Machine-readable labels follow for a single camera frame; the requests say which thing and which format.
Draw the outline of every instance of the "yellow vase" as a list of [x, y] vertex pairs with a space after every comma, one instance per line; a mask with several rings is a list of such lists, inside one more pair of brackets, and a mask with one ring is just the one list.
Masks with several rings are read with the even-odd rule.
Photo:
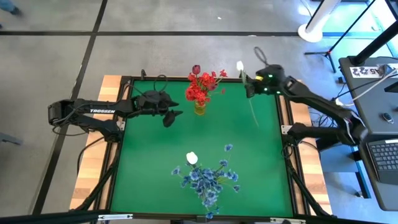
[[206, 104], [204, 104], [203, 106], [200, 106], [199, 103], [195, 101], [195, 110], [194, 110], [194, 112], [195, 112], [195, 114], [197, 114], [199, 116], [205, 115]]

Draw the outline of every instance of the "green table surface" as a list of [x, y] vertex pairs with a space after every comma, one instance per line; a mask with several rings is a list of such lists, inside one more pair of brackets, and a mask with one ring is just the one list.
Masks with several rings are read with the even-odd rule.
[[[152, 90], [152, 81], [135, 81], [140, 91]], [[157, 83], [160, 88], [164, 82]], [[280, 154], [282, 141], [274, 96], [252, 98], [256, 125], [249, 100], [241, 83], [220, 83], [224, 95], [213, 95], [206, 114], [193, 112], [185, 99], [189, 82], [169, 81], [166, 92], [182, 110], [174, 124], [165, 128], [160, 116], [139, 116], [127, 120], [118, 174], [111, 204], [112, 212], [203, 215], [206, 208], [181, 178], [171, 175], [176, 166], [182, 174], [186, 153], [195, 152], [198, 164], [218, 168], [221, 159], [239, 174], [236, 193], [224, 185], [218, 197], [220, 215], [291, 217], [285, 162]], [[233, 149], [224, 152], [226, 144]]]

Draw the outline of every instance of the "wooden table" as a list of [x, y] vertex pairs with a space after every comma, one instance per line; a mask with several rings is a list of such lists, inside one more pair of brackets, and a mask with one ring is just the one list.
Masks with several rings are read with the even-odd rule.
[[[100, 101], [116, 101], [119, 86], [122, 76], [120, 75], [105, 75], [101, 89], [99, 91], [98, 100]], [[281, 102], [284, 102], [283, 96], [280, 97]], [[300, 122], [311, 125], [311, 119], [308, 112], [308, 106], [301, 103], [291, 103], [292, 114], [294, 122]], [[284, 117], [284, 123], [287, 124], [287, 110], [285, 104], [281, 103], [282, 113]], [[112, 119], [111, 114], [95, 114], [94, 118], [97, 119]], [[96, 139], [100, 138], [101, 134], [98, 132], [93, 132], [88, 135], [87, 143], [89, 144]], [[315, 144], [314, 139], [307, 138], [305, 141]], [[322, 167], [319, 160], [318, 152], [309, 145], [300, 144], [298, 146], [303, 175], [305, 179], [305, 185], [315, 198], [317, 202], [322, 206], [322, 208], [331, 213], [331, 207], [329, 203], [328, 193], [326, 191], [325, 180], [323, 178]], [[94, 146], [88, 148], [81, 160], [80, 171], [76, 180], [75, 190], [73, 192], [72, 201], [70, 208], [76, 208], [79, 206], [84, 199], [90, 194], [94, 189], [95, 185], [98, 183], [101, 174], [101, 168], [104, 162], [104, 155], [106, 150], [106, 142], [103, 140], [97, 142]], [[113, 160], [114, 151], [116, 150], [116, 144], [112, 146], [111, 156], [109, 161]], [[292, 155], [292, 162], [295, 165], [294, 155]], [[99, 203], [99, 208], [105, 208], [106, 199], [108, 196], [109, 181], [105, 185], [102, 191], [101, 201]], [[297, 198], [298, 213], [304, 214], [303, 200], [300, 193], [300, 189], [295, 184], [295, 193]]]

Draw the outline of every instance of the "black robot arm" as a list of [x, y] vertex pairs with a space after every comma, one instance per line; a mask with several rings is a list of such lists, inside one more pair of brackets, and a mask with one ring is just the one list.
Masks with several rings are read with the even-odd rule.
[[338, 142], [357, 146], [368, 134], [365, 125], [354, 111], [314, 94], [306, 85], [291, 76], [286, 77], [280, 65], [268, 65], [257, 71], [255, 79], [246, 77], [245, 89], [248, 98], [254, 94], [283, 95], [293, 102], [309, 105], [334, 119], [337, 128], [307, 127], [302, 123], [294, 123], [287, 132], [296, 141], [305, 137], [319, 138], [317, 145], [320, 150]]
[[122, 118], [133, 118], [139, 115], [164, 116], [163, 125], [167, 128], [182, 114], [182, 111], [169, 110], [178, 106], [164, 91], [147, 91], [140, 96], [116, 103], [91, 100], [61, 100], [48, 108], [49, 123], [54, 127], [72, 124], [79, 126], [85, 132], [99, 131], [107, 142], [119, 142], [122, 130], [117, 122], [109, 119], [102, 121], [85, 114], [115, 114]]

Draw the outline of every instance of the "white flower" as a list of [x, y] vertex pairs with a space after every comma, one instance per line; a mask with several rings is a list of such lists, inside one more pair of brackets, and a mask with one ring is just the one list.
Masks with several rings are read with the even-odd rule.
[[187, 153], [187, 161], [191, 165], [195, 165], [198, 162], [198, 157], [197, 157], [197, 155], [195, 155], [194, 152], [189, 152], [189, 153]]
[[236, 62], [236, 69], [238, 69], [238, 71], [243, 71], [243, 63], [242, 63], [242, 61]]

